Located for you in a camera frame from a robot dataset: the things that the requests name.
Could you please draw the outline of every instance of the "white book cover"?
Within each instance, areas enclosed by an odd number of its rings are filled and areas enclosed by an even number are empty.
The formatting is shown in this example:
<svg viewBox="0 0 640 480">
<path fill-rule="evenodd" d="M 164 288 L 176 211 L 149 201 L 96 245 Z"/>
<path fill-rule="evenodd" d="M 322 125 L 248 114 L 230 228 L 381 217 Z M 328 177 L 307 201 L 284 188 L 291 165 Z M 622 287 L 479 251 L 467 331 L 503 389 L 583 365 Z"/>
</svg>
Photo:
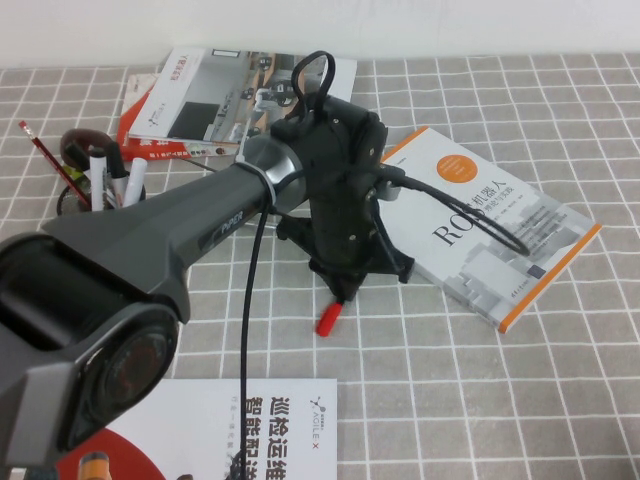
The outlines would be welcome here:
<svg viewBox="0 0 640 480">
<path fill-rule="evenodd" d="M 250 379 L 247 389 L 247 480 L 336 480 L 336 380 Z M 239 449 L 238 380 L 163 380 L 58 471 L 76 480 L 91 459 L 87 478 L 102 467 L 113 480 L 225 480 Z"/>
<path fill-rule="evenodd" d="M 218 144 L 240 144 L 268 131 L 295 106 L 291 86 L 299 55 L 229 51 L 202 47 L 175 48 L 160 78 L 129 130 L 129 136 Z M 329 94 L 349 101 L 357 63 L 336 59 Z M 300 77 L 304 92 L 319 88 L 326 74 L 324 58 L 312 62 Z"/>
<path fill-rule="evenodd" d="M 394 245 L 416 272 L 505 333 L 600 229 L 593 220 L 457 145 L 433 129 L 416 132 L 386 157 L 492 218 L 531 251 L 519 255 L 432 197 L 403 189 L 380 202 Z"/>
</svg>

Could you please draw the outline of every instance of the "black cable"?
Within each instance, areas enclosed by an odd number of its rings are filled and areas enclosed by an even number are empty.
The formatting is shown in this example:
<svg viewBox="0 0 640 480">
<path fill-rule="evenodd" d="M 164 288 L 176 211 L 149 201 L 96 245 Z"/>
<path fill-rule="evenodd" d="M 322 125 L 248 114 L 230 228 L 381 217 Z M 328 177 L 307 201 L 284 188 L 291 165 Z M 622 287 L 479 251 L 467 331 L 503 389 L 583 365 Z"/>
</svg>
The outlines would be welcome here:
<svg viewBox="0 0 640 480">
<path fill-rule="evenodd" d="M 529 248 L 527 248 L 527 246 L 518 237 L 513 235 L 495 220 L 480 214 L 477 210 L 471 208 L 466 203 L 458 200 L 455 197 L 452 197 L 451 195 L 441 190 L 438 190 L 435 187 L 432 187 L 431 185 L 421 182 L 420 180 L 416 180 L 415 178 L 405 176 L 404 171 L 399 168 L 385 168 L 382 165 L 377 167 L 341 165 L 338 168 L 316 167 L 314 168 L 312 173 L 317 174 L 327 172 L 374 175 L 379 180 L 391 182 L 393 185 L 396 185 L 398 187 L 408 188 L 410 190 L 417 190 L 419 192 L 426 193 L 438 202 L 442 203 L 445 207 L 453 210 L 461 217 L 477 226 L 480 230 L 503 244 L 505 247 L 513 250 L 516 253 L 519 253 L 520 255 L 528 256 L 530 254 Z M 276 194 L 284 190 L 291 182 L 303 176 L 305 176 L 305 172 L 303 170 L 290 173 L 289 175 L 284 177 L 280 181 L 280 183 L 278 183 Z"/>
<path fill-rule="evenodd" d="M 200 167 L 200 168 L 204 168 L 205 170 L 209 170 L 210 172 L 213 172 L 213 173 L 217 173 L 218 172 L 218 170 L 216 170 L 215 168 L 208 167 L 204 163 L 196 162 L 195 160 L 191 160 L 190 158 L 183 158 L 183 157 L 177 157 L 177 158 L 178 158 L 178 160 L 183 160 L 183 161 L 185 161 L 187 163 L 195 165 L 196 167 Z"/>
<path fill-rule="evenodd" d="M 240 337 L 240 454 L 242 455 L 240 480 L 245 480 L 247 474 L 247 357 L 249 344 L 249 313 L 251 311 L 251 296 L 258 266 L 260 244 L 262 243 L 264 227 L 269 217 L 269 207 L 270 203 L 266 202 L 260 215 L 260 221 L 258 222 L 258 228 L 256 229 L 256 235 L 253 240 L 253 251 L 251 252 L 251 262 L 249 263 L 249 274 L 247 275 L 247 288 L 244 292 L 242 333 Z"/>
<path fill-rule="evenodd" d="M 333 79 L 336 75 L 336 60 L 333 58 L 328 52 L 323 50 L 318 50 L 317 52 L 313 52 L 308 55 L 304 59 L 302 59 L 298 64 L 293 67 L 293 71 L 291 72 L 291 86 L 293 87 L 293 91 L 298 97 L 298 105 L 303 109 L 303 114 L 300 115 L 300 122 L 304 120 L 304 117 L 307 116 L 307 104 L 304 101 L 304 94 L 300 90 L 299 78 L 300 73 L 314 60 L 320 57 L 327 57 L 327 73 L 320 84 L 320 88 L 318 88 L 318 92 L 316 93 L 315 103 L 313 105 L 313 113 L 316 119 L 320 119 L 322 113 L 324 112 L 324 101 L 327 99 L 327 94 L 329 93 L 329 88 L 333 83 Z"/>
</svg>

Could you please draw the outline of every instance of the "gray checkered tablecloth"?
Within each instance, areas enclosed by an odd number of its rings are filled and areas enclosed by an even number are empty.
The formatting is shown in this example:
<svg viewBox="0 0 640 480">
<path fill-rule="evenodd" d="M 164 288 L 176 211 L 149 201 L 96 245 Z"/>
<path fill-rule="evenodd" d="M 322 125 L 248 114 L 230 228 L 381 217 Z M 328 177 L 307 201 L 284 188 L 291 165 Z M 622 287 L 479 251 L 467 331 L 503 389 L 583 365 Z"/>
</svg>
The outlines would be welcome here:
<svg viewBox="0 0 640 480">
<path fill-rule="evenodd" d="M 18 121 L 54 151 L 69 128 L 113 134 L 123 82 L 148 70 L 0 73 L 0 237 L 51 218 L 62 189 Z M 429 125 L 604 228 L 506 336 L 417 277 L 372 276 L 328 339 L 313 333 L 327 289 L 268 232 L 250 374 L 338 378 L 338 478 L 639 478 L 639 81 L 640 54 L 359 63 L 353 101 L 381 115 L 388 147 Z M 154 162 L 147 191 L 202 175 Z M 171 377 L 237 377 L 252 235 L 191 269 Z"/>
</svg>

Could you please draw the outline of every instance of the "pencil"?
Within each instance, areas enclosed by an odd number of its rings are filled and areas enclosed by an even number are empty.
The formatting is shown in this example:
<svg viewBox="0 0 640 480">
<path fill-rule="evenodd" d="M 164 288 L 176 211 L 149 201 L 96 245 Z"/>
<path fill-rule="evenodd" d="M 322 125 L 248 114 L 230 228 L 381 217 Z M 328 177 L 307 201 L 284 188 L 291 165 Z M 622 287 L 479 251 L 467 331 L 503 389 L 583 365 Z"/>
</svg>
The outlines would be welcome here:
<svg viewBox="0 0 640 480">
<path fill-rule="evenodd" d="M 51 154 L 51 152 L 47 149 L 47 147 L 44 146 L 44 143 L 42 143 L 42 141 L 38 137 L 36 137 L 36 135 L 33 133 L 33 130 L 29 128 L 29 125 L 27 125 L 27 122 L 25 122 L 24 120 L 21 121 L 20 128 L 24 131 L 24 133 L 27 134 L 27 137 L 29 137 L 29 139 L 36 146 L 36 148 L 40 150 L 40 153 L 42 153 L 44 158 L 46 158 L 49 161 L 53 169 L 56 172 L 58 172 L 58 174 L 62 177 L 65 183 L 69 185 L 69 188 L 73 190 L 73 192 L 88 208 L 91 208 L 91 201 L 89 200 L 89 197 L 87 197 L 87 194 L 84 193 L 78 187 L 78 185 L 76 185 L 76 182 L 73 181 L 73 179 L 69 176 L 69 174 L 65 172 L 64 168 L 62 168 L 62 166 L 58 163 L 56 158 Z"/>
</svg>

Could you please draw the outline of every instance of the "red tip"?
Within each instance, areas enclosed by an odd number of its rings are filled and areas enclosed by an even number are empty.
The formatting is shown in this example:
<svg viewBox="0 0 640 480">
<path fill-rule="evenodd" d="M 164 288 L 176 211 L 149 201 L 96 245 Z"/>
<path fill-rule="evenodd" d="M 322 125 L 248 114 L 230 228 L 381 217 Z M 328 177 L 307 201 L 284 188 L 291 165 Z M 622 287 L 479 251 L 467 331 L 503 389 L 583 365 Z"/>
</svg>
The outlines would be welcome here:
<svg viewBox="0 0 640 480">
<path fill-rule="evenodd" d="M 321 337 L 328 337 L 333 329 L 333 325 L 338 320 L 340 313 L 342 312 L 342 304 L 341 303 L 333 303 L 327 307 L 324 311 L 324 314 L 320 318 L 318 322 L 318 326 L 316 327 L 316 333 Z"/>
</svg>

